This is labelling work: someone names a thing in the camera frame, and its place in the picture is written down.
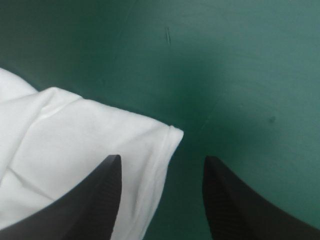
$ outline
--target textured black material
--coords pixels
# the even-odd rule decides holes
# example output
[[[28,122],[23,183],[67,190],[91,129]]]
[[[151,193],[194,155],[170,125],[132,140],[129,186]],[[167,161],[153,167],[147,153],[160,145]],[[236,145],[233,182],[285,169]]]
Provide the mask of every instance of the textured black material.
[[[218,158],[208,156],[202,184],[214,240],[320,240],[320,231],[271,204]]]
[[[119,155],[108,156],[63,197],[0,231],[0,240],[109,240],[122,190]]]

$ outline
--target fabric fold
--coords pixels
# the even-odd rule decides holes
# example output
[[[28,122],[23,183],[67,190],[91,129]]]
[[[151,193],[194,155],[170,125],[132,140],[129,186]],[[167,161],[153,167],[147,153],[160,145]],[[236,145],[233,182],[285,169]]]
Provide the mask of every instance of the fabric fold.
[[[46,207],[119,154],[122,196],[112,240],[143,238],[183,137],[173,126],[66,90],[37,92],[5,70],[0,131],[0,228]]]

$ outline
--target dark spot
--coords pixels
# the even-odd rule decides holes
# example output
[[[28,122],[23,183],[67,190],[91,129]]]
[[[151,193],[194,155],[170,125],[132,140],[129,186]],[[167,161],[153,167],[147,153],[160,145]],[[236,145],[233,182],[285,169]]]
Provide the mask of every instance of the dark spot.
[[[269,118],[269,123],[273,124],[276,121],[276,117],[272,116]]]

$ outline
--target green background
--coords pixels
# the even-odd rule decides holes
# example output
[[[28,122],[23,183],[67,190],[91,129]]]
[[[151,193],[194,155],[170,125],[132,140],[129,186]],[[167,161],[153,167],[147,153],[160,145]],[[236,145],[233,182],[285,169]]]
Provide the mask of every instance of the green background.
[[[145,240],[209,240],[206,155],[320,228],[320,1],[0,0],[0,67],[184,130]]]

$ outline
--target white cloth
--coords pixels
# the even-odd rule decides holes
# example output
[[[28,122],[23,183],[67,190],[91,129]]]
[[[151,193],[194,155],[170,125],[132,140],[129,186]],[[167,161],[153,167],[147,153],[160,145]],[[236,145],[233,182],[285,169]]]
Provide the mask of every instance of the white cloth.
[[[0,229],[46,207],[108,155],[121,155],[112,240],[141,240],[183,132],[52,87],[37,92],[0,68]]]

